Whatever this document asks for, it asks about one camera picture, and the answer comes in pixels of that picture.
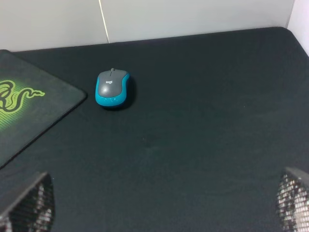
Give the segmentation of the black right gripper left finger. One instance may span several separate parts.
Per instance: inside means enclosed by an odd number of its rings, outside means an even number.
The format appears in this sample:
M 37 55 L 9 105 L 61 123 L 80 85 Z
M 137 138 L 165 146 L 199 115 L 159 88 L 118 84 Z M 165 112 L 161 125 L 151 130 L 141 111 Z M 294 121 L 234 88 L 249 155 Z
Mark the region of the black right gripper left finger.
M 0 196 L 2 232 L 50 232 L 55 220 L 53 181 L 36 173 Z

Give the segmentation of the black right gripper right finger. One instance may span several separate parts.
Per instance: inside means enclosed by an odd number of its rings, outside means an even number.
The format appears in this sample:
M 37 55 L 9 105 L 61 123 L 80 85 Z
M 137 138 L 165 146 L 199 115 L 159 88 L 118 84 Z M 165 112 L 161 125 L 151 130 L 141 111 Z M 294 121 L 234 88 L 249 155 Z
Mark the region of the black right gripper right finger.
M 286 167 L 281 176 L 276 211 L 285 232 L 309 230 L 309 174 Z

